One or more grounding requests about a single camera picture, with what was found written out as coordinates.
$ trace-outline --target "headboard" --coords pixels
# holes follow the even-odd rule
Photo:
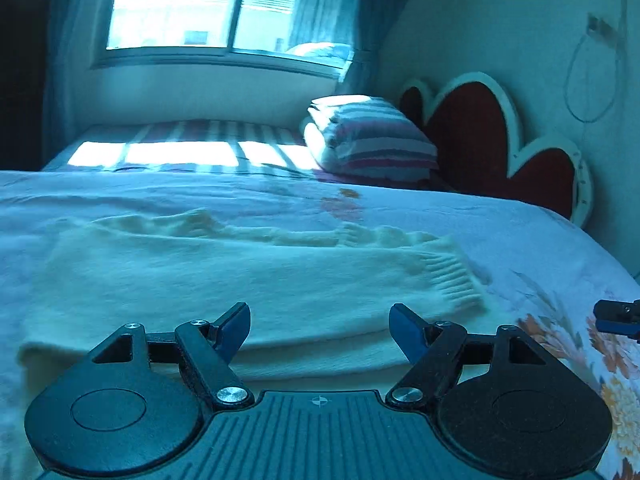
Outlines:
[[[459,192],[519,200],[586,224],[593,185],[580,150],[551,134],[524,145],[513,102],[487,74],[455,78],[436,96],[412,79],[398,107],[436,145],[439,175]]]

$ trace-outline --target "window sill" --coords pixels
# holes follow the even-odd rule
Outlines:
[[[130,65],[156,64],[210,64],[223,66],[242,66],[314,75],[330,79],[340,79],[346,62],[330,59],[327,64],[317,61],[287,57],[286,54],[274,56],[272,53],[252,51],[233,51],[226,48],[206,46],[144,46],[139,48],[119,48],[105,50],[92,68],[110,68]]]

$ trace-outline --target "window mullion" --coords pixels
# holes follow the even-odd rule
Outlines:
[[[236,43],[236,33],[238,32],[238,21],[240,20],[240,11],[242,10],[242,0],[234,1],[234,10],[231,13],[231,21],[229,23],[229,35],[226,39],[226,50],[231,52]]]

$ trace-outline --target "blue curtain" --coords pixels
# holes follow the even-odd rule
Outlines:
[[[340,94],[370,94],[378,56],[408,0],[357,0],[353,61],[345,68]]]
[[[76,138],[71,107],[68,53],[81,0],[50,0],[47,75],[42,109],[42,149],[46,164]]]
[[[289,44],[353,43],[356,0],[296,0]]]

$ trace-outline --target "silver bolt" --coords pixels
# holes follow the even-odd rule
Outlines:
[[[238,388],[237,386],[228,386],[218,390],[216,397],[222,402],[227,404],[237,404],[242,402],[249,396],[249,393],[244,388]]]
[[[391,396],[398,402],[418,402],[422,392],[418,388],[396,388]]]

